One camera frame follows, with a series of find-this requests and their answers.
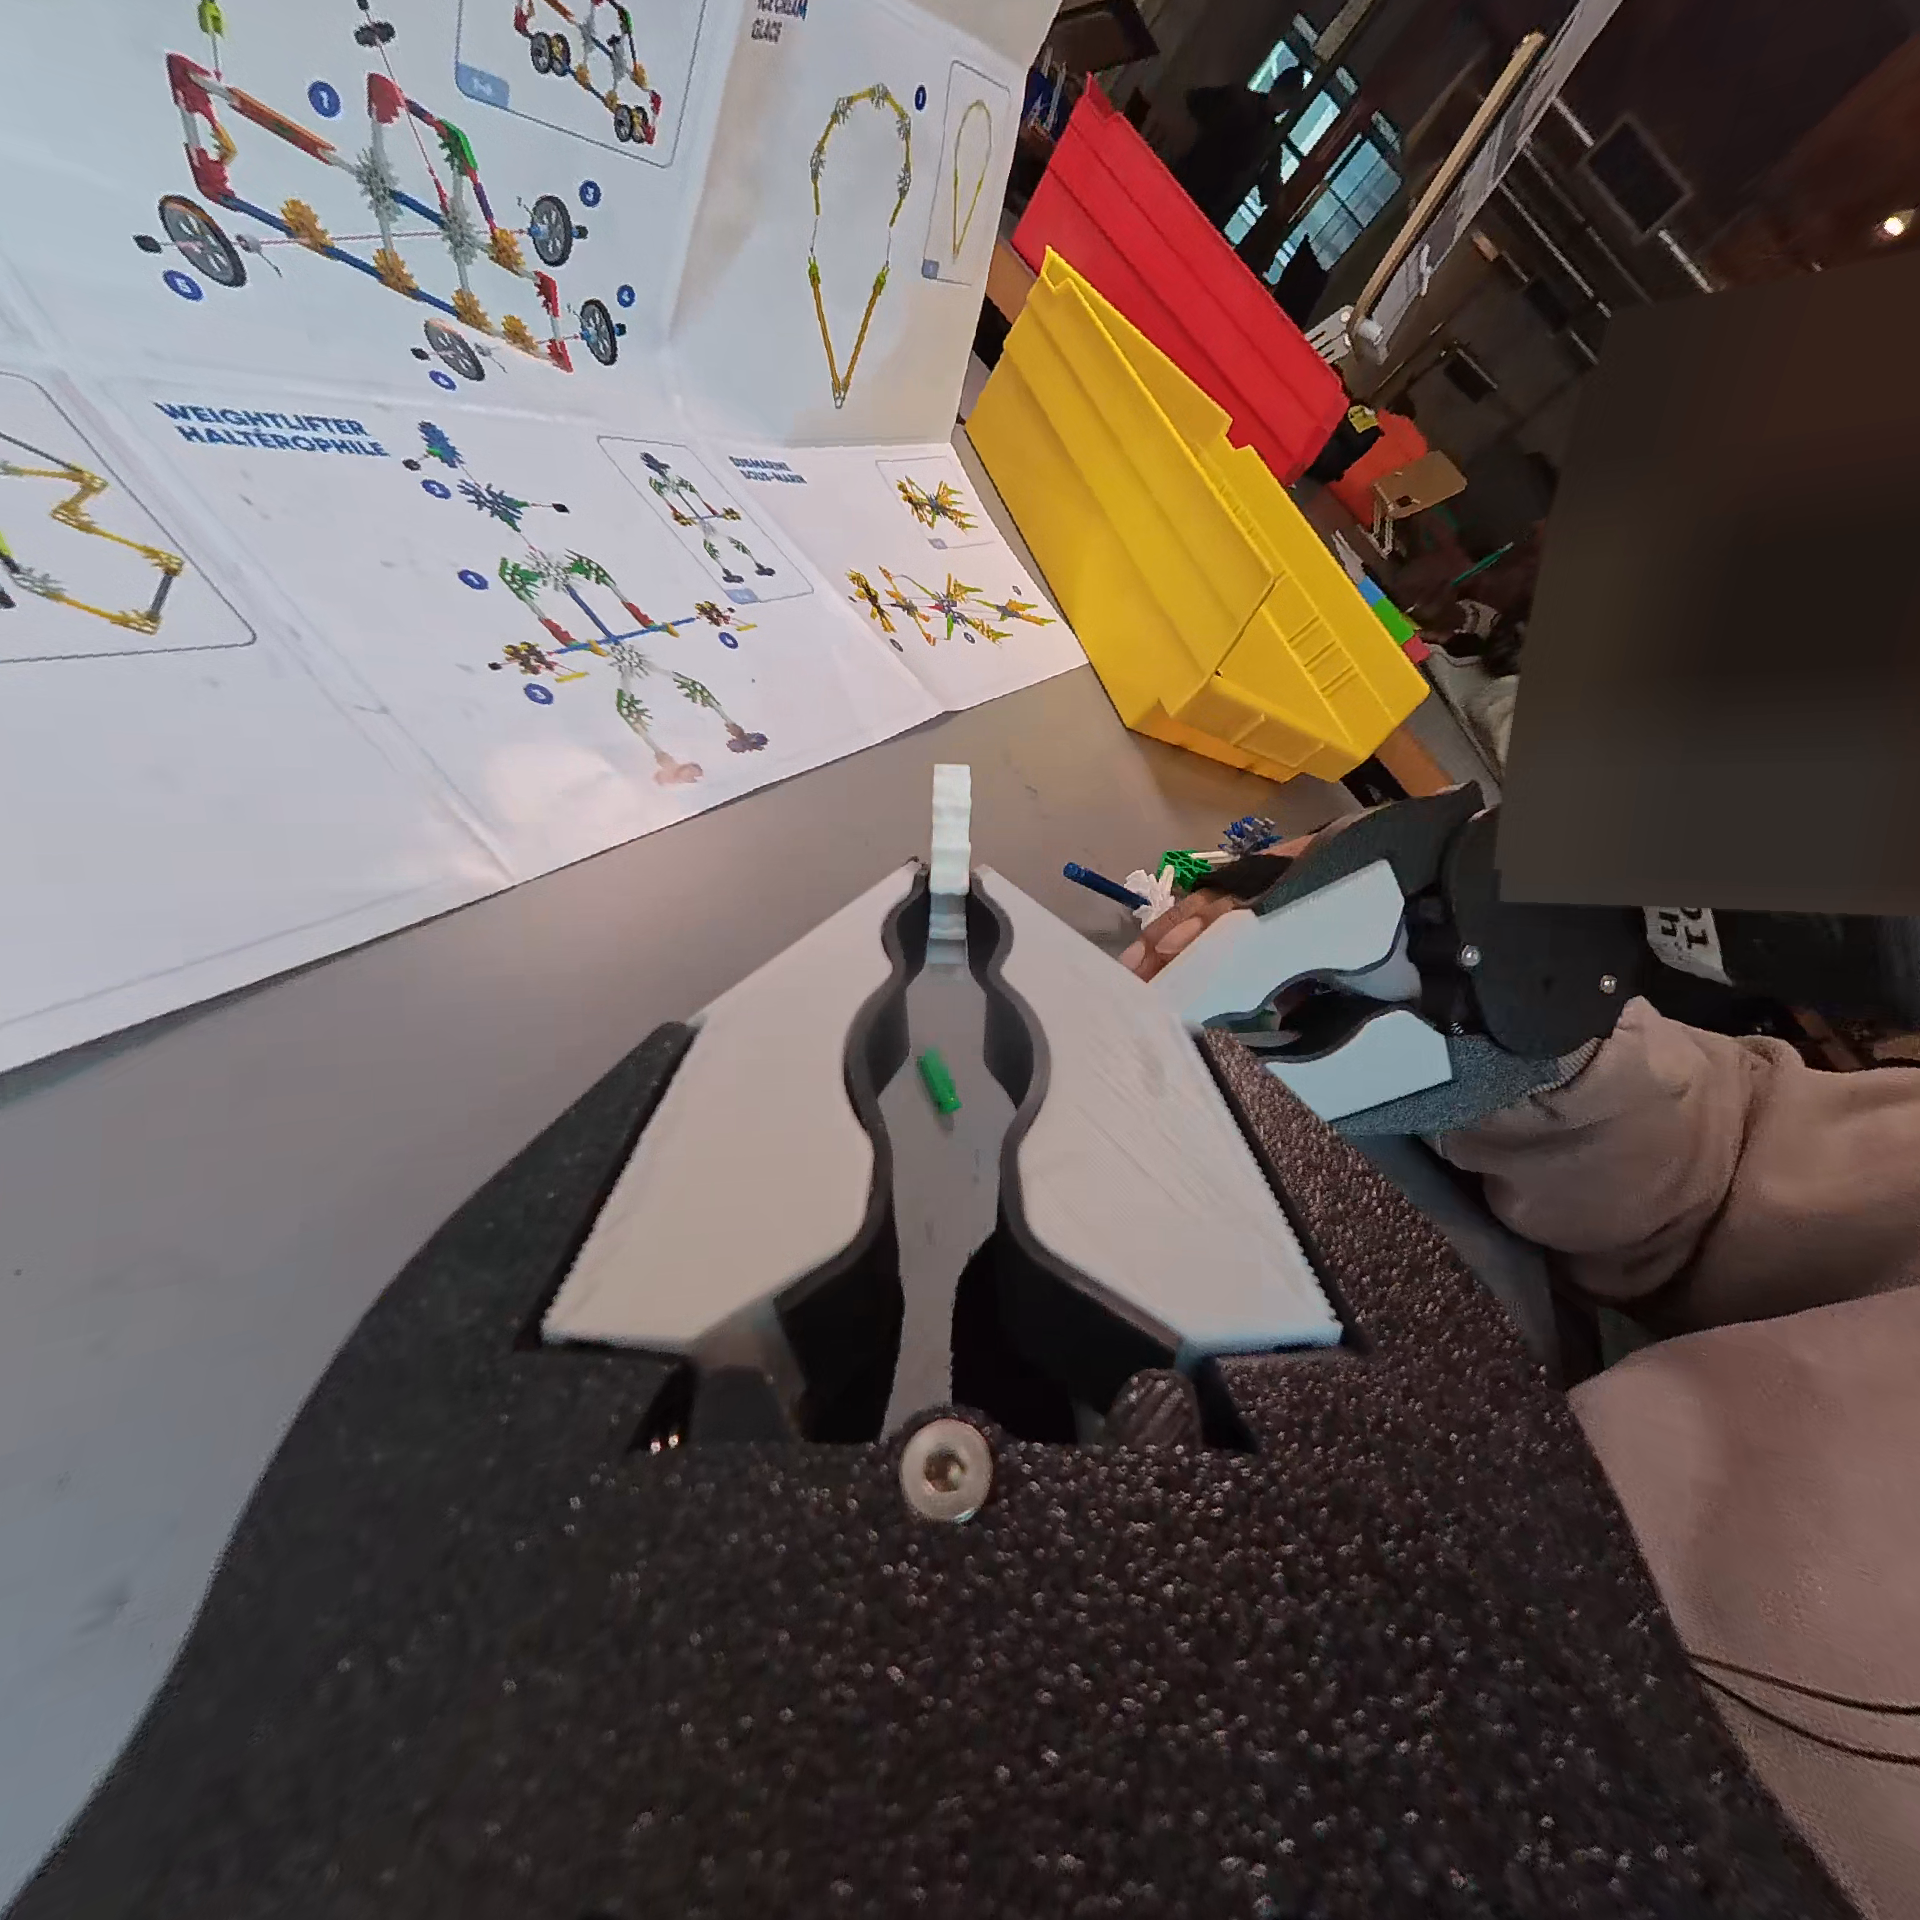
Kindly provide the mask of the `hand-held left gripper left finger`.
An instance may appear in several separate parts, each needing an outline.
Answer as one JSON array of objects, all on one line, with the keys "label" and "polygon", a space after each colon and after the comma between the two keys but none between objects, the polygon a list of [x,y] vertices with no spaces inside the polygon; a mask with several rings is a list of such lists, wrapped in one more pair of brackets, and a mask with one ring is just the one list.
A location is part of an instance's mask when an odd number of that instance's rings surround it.
[{"label": "hand-held left gripper left finger", "polygon": [[867,1223],[878,1146],[848,1044],[901,979],[883,933],[920,877],[885,872],[701,1008],[543,1312],[545,1347],[797,1371],[774,1356],[776,1296]]}]

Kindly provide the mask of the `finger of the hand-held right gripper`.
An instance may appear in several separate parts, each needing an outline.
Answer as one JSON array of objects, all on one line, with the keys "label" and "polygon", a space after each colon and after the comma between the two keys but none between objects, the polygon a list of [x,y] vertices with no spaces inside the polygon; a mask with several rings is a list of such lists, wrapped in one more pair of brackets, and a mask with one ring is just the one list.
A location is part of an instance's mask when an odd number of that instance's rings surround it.
[{"label": "finger of the hand-held right gripper", "polygon": [[1285,1056],[1285,1091],[1332,1124],[1449,1085],[1449,1035],[1413,1010],[1364,1016],[1348,1038]]},{"label": "finger of the hand-held right gripper", "polygon": [[1235,902],[1211,886],[1145,933],[1145,983],[1165,1038],[1280,1030],[1285,1042],[1355,1042],[1373,1024],[1424,1034],[1408,957],[1406,888],[1385,856],[1280,902]]}]

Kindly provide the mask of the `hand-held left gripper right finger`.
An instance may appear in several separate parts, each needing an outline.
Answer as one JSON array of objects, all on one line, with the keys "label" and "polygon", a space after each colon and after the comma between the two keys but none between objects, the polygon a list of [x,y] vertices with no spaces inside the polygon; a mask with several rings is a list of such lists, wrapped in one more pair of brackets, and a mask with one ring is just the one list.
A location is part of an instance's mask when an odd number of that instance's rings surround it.
[{"label": "hand-held left gripper right finger", "polygon": [[999,1174],[1023,1246],[1173,1364],[1336,1347],[1336,1308],[1184,1022],[1007,877],[975,870],[969,902],[1023,1068]]}]

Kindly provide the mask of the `white snowflake toy connector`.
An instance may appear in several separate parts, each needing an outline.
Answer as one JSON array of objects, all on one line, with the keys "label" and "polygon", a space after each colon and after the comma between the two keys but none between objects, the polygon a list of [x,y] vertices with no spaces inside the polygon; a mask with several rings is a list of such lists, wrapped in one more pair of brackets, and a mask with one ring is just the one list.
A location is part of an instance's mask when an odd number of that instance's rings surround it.
[{"label": "white snowflake toy connector", "polygon": [[969,954],[971,767],[940,762],[929,774],[927,959],[960,966]]}]

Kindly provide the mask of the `yellow plastic bin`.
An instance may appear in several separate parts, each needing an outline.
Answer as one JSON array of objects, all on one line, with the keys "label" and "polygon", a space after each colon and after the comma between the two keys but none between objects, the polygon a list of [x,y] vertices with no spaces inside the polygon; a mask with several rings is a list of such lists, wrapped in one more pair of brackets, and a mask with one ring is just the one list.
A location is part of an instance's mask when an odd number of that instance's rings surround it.
[{"label": "yellow plastic bin", "polygon": [[1056,252],[966,437],[1126,730],[1334,783],[1424,701],[1227,413]]}]

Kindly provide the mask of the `person's right forearm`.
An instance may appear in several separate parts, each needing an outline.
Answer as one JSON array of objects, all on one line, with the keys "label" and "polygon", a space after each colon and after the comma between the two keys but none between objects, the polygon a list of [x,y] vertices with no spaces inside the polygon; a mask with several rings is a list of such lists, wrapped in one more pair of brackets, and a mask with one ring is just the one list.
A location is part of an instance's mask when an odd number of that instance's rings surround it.
[{"label": "person's right forearm", "polygon": [[1823,1072],[1633,1002],[1564,1085],[1438,1150],[1564,1288],[1652,1332],[1832,1310],[1916,1338],[1913,1068]]}]

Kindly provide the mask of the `grey desk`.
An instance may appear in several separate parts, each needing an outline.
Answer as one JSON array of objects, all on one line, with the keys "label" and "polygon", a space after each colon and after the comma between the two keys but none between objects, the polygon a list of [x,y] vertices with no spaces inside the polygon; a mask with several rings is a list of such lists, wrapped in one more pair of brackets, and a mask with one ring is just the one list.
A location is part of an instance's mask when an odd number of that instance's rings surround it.
[{"label": "grey desk", "polygon": [[377,1294],[635,1042],[926,851],[1094,943],[1062,877],[1357,803],[1129,734],[1080,667],[323,965],[5,1075],[5,1901],[150,1703],[288,1423]]}]

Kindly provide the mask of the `orange object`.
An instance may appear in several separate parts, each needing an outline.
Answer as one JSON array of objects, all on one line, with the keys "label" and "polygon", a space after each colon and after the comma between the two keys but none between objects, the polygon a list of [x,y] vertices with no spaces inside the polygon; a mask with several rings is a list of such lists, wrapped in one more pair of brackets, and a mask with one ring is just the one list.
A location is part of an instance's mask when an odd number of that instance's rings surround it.
[{"label": "orange object", "polygon": [[1420,462],[1431,446],[1415,415],[1375,410],[1379,435],[1360,456],[1334,480],[1329,492],[1360,524],[1375,518],[1375,482]]}]

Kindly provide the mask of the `printed instruction sheet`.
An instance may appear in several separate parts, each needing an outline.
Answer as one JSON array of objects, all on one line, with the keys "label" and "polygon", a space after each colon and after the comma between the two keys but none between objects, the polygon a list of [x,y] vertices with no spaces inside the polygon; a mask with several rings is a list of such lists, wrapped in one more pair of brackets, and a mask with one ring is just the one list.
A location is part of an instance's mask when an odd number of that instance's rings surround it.
[{"label": "printed instruction sheet", "polygon": [[5,1070],[1085,661],[950,437],[1056,4],[5,4]]}]

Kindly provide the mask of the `red plastic bins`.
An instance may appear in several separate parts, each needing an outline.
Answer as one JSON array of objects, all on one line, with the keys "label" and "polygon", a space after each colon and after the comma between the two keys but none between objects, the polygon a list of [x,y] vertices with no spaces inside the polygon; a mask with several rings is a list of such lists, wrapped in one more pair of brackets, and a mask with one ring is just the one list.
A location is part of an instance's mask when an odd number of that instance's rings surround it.
[{"label": "red plastic bins", "polygon": [[1029,270],[1070,262],[1299,482],[1348,413],[1332,365],[1089,79],[1012,232]]}]

